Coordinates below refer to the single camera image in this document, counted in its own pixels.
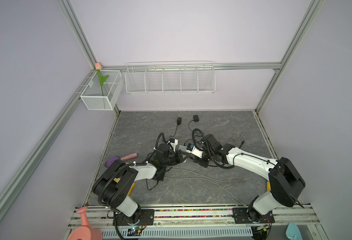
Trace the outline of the black power adapter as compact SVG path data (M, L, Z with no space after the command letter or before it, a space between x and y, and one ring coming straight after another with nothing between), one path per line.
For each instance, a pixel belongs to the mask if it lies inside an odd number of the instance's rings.
M176 129L175 129L175 133L173 135L170 135L167 139L165 138L165 134L164 133L161 133L160 136L162 136L162 141L164 143L168 143L171 139L173 139L177 133L177 130L178 130L178 127L181 125L182 123L182 118L181 117L178 117L177 118L177 126L176 126Z
M199 122L199 116L198 116L198 115L194 115L194 116L193 116L193 119L189 122L188 128L189 128L189 130L190 130L191 132L193 131L193 129L191 129L191 127L190 127L190 124L191 124L192 122ZM197 137L201 137L201 134L200 134L199 132L197 132Z

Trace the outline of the black network switch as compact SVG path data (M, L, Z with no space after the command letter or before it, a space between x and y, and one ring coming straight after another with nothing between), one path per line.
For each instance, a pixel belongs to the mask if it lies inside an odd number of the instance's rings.
M164 180L166 171L167 171L167 167L161 167L157 169L153 179L156 181L162 182Z

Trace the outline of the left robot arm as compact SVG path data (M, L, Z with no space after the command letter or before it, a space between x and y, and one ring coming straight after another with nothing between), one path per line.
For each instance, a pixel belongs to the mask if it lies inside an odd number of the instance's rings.
M137 224L142 217L142 208L129 196L133 184L141 180L162 181L166 171L184 162L187 154L178 140L166 140L164 133L160 133L154 150L143 161L113 161L95 181L92 192L97 196L99 205L122 215L129 224Z

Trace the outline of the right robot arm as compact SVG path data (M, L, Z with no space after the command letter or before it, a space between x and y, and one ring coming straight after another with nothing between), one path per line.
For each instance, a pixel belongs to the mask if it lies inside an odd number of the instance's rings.
M194 146L188 146L188 149L192 150L200 165L206 167L212 161L222 169L240 167L270 183L271 189L255 197L247 206L245 217L252 223L260 222L271 214L272 210L281 206L302 206L299 196L306 183L289 159L265 158L243 151L232 144L221 145L212 134L203 136L199 146L197 143L194 141Z

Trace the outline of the purple pink toy shovel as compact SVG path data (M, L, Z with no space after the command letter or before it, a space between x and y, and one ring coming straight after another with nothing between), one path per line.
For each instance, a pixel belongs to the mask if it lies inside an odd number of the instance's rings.
M133 154L127 155L125 157L121 157L121 158L119 156L113 156L105 162L104 166L106 168L109 168L117 160L126 161L126 160L136 158L137 156L138 156L137 153L133 153Z

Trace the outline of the white mesh box basket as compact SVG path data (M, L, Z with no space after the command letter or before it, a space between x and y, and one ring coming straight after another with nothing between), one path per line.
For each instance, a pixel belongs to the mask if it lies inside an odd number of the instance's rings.
M88 110L113 111L123 86L120 71L96 70L80 97Z

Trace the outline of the pink watering can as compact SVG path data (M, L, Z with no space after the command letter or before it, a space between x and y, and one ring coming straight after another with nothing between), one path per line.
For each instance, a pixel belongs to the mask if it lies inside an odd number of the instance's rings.
M88 207L82 207L77 210L77 214L81 216L82 226L75 229L68 237L68 240L102 240L103 234L101 230L91 226L86 215Z

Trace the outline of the light blue toy scoop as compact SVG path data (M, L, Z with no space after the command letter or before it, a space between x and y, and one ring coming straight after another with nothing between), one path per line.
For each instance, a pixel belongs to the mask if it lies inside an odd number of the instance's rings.
M299 227L295 223L289 223L286 229L286 237L289 240L303 240Z

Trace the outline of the artificial tulip flower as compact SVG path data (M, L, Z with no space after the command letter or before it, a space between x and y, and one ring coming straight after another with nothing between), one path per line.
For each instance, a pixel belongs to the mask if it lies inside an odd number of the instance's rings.
M102 75L101 70L103 69L103 66L100 63L95 63L95 69L96 69L97 75L99 77L102 96L104 96L103 85L104 85L105 81L109 78L109 75L105 75L105 76Z

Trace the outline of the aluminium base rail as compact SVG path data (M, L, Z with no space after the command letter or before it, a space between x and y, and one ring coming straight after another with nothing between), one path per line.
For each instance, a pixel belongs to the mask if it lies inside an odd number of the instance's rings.
M311 205L279 207L252 222L247 208L236 205L147 207L139 223L129 224L121 214L114 215L100 206L90 206L86 216L92 227L101 230L103 239L208 239L223 237L274 235L287 239L292 226L297 226L303 239L326 240L327 234Z

